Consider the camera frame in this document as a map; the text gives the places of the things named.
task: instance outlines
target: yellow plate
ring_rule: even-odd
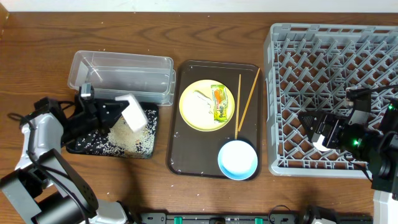
[[[222,123],[214,121],[213,111],[214,103],[209,108],[207,102],[197,97],[194,91],[199,91],[211,101],[213,101],[213,93],[211,85],[222,85],[222,83],[214,80],[200,80],[189,85],[181,95],[180,98],[180,113],[182,119],[193,129],[198,131],[215,131],[225,126],[234,115],[235,101],[231,91],[226,87],[226,96],[228,105],[226,110],[227,120]]]

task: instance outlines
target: light blue bowl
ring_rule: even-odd
[[[226,143],[218,153],[218,167],[233,180],[251,177],[257,169],[257,154],[253,147],[240,140]]]

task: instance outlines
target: brown serving tray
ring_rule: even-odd
[[[180,66],[166,157],[166,165],[173,173],[227,178],[218,167],[217,157],[221,147],[234,139],[236,110],[228,124],[221,129],[210,132],[197,131],[191,128],[181,117],[180,97],[184,89],[190,84],[209,79],[226,85],[231,90],[236,104],[239,74],[241,74],[240,122],[257,70],[258,67],[255,65],[196,60],[186,61]],[[241,131],[238,133],[238,139],[249,143],[256,150],[259,159],[257,170],[248,180],[254,179],[261,171],[262,83],[260,73]]]

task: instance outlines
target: white plastic crate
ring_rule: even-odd
[[[366,178],[344,158],[346,152],[314,148],[297,113],[349,115],[346,87],[397,84],[398,27],[274,24],[264,42],[264,68],[269,170],[274,175]],[[370,128],[377,128],[388,99],[397,96],[392,89],[372,93]]]

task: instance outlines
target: wooden chopstick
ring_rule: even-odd
[[[236,124],[235,124],[235,140],[238,138],[238,123],[239,123],[239,102],[241,101],[241,74],[239,74],[238,84],[238,102],[236,103]]]
[[[243,120],[244,120],[244,117],[246,116],[246,111],[248,110],[248,107],[249,107],[249,104],[250,104],[250,100],[251,100],[251,95],[253,94],[254,87],[256,87],[256,82],[257,82],[257,78],[258,78],[259,74],[260,74],[260,68],[257,71],[256,77],[254,78],[253,86],[251,87],[249,98],[248,98],[248,101],[246,102],[246,107],[244,108],[242,120],[241,120],[241,123],[239,125],[238,131],[241,131]]]

